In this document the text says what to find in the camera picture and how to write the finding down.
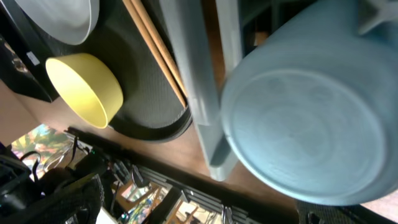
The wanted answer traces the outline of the wooden chopstick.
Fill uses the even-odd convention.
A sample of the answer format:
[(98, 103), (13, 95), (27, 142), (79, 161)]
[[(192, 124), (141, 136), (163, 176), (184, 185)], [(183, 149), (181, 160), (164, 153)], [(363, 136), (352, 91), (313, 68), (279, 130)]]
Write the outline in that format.
[(184, 108), (187, 107), (187, 102), (185, 100), (185, 95), (183, 94), (181, 88), (179, 87), (177, 81), (174, 79), (174, 76), (172, 75), (172, 72), (168, 68), (165, 60), (161, 56), (158, 48), (156, 47), (154, 41), (152, 40), (152, 37), (150, 36), (147, 28), (145, 27), (142, 19), (140, 18), (139, 14), (137, 13), (136, 8), (131, 2), (132, 0), (123, 0), (123, 3), (128, 10), (130, 16), (132, 17), (135, 25), (137, 26), (141, 36), (143, 37), (144, 41), (146, 42), (148, 48), (150, 49), (152, 55), (154, 56), (156, 62), (158, 63), (160, 69), (164, 73), (167, 81), (169, 82), (170, 86), (172, 87), (174, 93), (176, 94), (177, 98), (181, 102), (182, 106)]
[(185, 87), (183, 86), (183, 82), (180, 76), (180, 72), (178, 70), (177, 64), (175, 63), (174, 59), (172, 58), (169, 50), (164, 44), (164, 41), (162, 40), (160, 34), (158, 33), (154, 23), (152, 22), (150, 16), (148, 15), (144, 5), (141, 3), (141, 0), (132, 0), (131, 1), (134, 7), (137, 10), (137, 13), (139, 14), (140, 18), (142, 19), (145, 27), (147, 28), (150, 36), (152, 37), (152, 40), (154, 41), (156, 47), (158, 48), (161, 56), (165, 60), (168, 68), (172, 72), (172, 75), (174, 76), (174, 79), (177, 81), (179, 87), (181, 88), (183, 94), (187, 96), (187, 92), (185, 90)]

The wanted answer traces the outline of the blue cup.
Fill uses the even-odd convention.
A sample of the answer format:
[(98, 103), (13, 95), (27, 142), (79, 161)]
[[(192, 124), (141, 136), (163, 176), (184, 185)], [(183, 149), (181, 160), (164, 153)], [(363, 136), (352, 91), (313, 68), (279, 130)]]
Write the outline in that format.
[(229, 75), (226, 139), (292, 198), (355, 205), (397, 189), (397, 3), (316, 1)]

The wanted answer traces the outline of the yellow bowl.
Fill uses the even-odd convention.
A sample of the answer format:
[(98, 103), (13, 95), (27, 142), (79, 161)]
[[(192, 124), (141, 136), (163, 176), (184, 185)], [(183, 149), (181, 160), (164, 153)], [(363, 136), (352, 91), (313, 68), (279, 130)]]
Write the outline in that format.
[(123, 91), (112, 71), (91, 54), (50, 57), (49, 79), (64, 102), (89, 125), (104, 129), (121, 109)]

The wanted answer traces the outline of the grey plate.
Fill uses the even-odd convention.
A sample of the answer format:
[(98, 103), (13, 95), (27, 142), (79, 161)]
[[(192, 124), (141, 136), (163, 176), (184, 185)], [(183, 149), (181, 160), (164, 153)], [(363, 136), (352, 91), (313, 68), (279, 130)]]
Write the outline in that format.
[(84, 43), (100, 12), (99, 0), (16, 0), (16, 3), (48, 35), (69, 45)]

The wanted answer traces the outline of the grey dishwasher rack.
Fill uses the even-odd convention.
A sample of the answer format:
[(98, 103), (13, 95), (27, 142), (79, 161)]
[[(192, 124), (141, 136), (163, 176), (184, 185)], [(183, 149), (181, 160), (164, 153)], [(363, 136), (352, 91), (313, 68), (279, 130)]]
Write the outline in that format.
[[(389, 1), (364, 2), (371, 3), (371, 12), (375, 13), (382, 3)], [(238, 22), (232, 6), (231, 1), (225, 2), (220, 20), (225, 45), (223, 52), (228, 64), (227, 79), (246, 57), (241, 54), (241, 42), (234, 29)], [(201, 2), (162, 1), (161, 8), (211, 176), (223, 180), (228, 175), (227, 166), (240, 160), (229, 145), (223, 130), (223, 92), (216, 89)]]

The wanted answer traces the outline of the round black serving tray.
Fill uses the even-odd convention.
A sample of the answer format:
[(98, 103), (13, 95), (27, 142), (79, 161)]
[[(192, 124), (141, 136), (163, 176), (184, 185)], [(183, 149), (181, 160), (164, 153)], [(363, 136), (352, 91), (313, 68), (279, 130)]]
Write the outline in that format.
[(1, 36), (21, 41), (33, 63), (45, 69), (49, 57), (92, 54), (114, 73), (124, 103), (110, 126), (127, 137), (167, 142), (192, 122), (134, 25), (122, 1), (100, 1), (99, 19), (80, 45), (64, 44), (46, 34), (15, 1), (1, 1)]

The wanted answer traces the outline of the black rectangular tray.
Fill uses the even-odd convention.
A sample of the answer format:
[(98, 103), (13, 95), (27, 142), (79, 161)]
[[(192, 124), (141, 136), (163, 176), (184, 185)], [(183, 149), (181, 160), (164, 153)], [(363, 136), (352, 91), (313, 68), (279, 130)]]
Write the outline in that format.
[(59, 94), (44, 66), (33, 63), (27, 54), (21, 41), (1, 36), (1, 81), (14, 93), (53, 102)]

